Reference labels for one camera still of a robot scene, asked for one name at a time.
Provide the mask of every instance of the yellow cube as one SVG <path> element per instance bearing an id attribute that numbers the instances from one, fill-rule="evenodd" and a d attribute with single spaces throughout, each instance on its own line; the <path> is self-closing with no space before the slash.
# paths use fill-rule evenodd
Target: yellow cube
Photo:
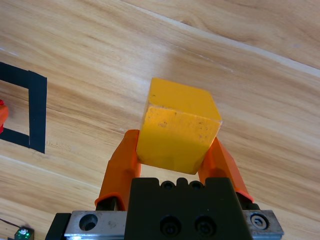
<path id="1" fill-rule="evenodd" d="M 136 153 L 140 163 L 197 173 L 222 119 L 203 89 L 153 78 Z"/>

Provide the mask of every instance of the black tape square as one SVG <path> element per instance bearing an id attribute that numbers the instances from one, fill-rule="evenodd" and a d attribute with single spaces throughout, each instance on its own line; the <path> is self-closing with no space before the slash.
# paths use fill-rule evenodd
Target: black tape square
<path id="1" fill-rule="evenodd" d="M 29 94 L 29 136 L 4 128 L 0 139 L 45 153 L 47 78 L 0 62 L 0 80 L 26 88 Z"/>

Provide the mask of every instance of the wood grain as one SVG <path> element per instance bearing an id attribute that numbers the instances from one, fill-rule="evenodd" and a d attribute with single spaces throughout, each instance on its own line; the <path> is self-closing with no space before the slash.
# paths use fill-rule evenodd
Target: wood grain
<path id="1" fill-rule="evenodd" d="M 158 77 L 212 93 L 218 136 L 283 239 L 319 239 L 319 69 L 119 0 L 3 0 L 0 43 L 2 62 L 48 79 L 46 154 L 1 141 L 0 218 L 26 221 L 40 240 L 54 213 L 94 209 Z M 9 90 L 1 82 L 0 99 Z M 144 166 L 142 176 L 186 175 Z M 14 234 L 1 227 L 1 238 Z"/>
<path id="2" fill-rule="evenodd" d="M 124 0 L 181 23 L 320 66 L 317 0 Z"/>

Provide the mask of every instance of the metal plate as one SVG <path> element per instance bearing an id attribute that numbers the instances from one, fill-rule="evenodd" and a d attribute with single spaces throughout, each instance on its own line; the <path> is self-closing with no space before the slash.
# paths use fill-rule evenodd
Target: metal plate
<path id="1" fill-rule="evenodd" d="M 123 240 L 126 219 L 126 211 L 74 211 L 64 236 L 67 240 Z"/>
<path id="2" fill-rule="evenodd" d="M 284 231 L 272 210 L 244 210 L 243 214 L 254 240 L 280 240 L 284 235 Z M 258 222 L 258 225 L 255 224 L 254 221 L 259 221 L 259 219 L 262 222 Z"/>

